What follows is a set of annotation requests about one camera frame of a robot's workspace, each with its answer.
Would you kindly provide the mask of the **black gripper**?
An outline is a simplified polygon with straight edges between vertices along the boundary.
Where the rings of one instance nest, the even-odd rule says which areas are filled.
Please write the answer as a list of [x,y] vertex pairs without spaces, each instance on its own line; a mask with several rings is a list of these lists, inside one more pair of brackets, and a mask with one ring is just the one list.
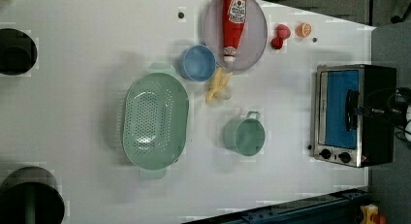
[[406,113],[408,104],[405,102],[389,102],[388,109],[358,108],[355,114],[387,114],[388,120],[394,126],[404,126],[406,123]]

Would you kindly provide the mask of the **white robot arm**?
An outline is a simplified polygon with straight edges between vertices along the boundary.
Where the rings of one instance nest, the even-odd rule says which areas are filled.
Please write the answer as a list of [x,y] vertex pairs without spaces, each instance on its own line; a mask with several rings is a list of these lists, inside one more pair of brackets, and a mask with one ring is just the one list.
[[382,120],[402,134],[400,137],[402,141],[410,142],[410,106],[401,109],[361,107],[354,109],[354,115]]

